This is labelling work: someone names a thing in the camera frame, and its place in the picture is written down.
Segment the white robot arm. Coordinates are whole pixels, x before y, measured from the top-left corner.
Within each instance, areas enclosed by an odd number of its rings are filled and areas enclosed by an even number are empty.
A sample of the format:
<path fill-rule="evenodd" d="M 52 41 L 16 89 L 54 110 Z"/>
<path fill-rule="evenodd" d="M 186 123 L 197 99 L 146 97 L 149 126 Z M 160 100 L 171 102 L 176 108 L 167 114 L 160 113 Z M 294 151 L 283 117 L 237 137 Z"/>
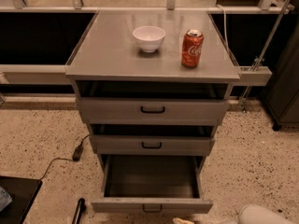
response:
<path fill-rule="evenodd" d="M 227 220 L 219 224 L 296 224 L 273 211 L 257 205 L 247 204 L 243 206 L 237 220 Z"/>

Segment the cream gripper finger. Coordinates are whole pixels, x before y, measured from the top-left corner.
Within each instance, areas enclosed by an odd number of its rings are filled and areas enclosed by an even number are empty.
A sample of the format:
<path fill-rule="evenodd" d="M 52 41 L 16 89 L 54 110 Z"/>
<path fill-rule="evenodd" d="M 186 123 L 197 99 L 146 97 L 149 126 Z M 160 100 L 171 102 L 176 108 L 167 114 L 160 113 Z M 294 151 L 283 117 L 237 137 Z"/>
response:
<path fill-rule="evenodd" d="M 173 223 L 174 224 L 194 224 L 193 222 L 191 222 L 189 220 L 181 219 L 178 217 L 173 218 Z"/>

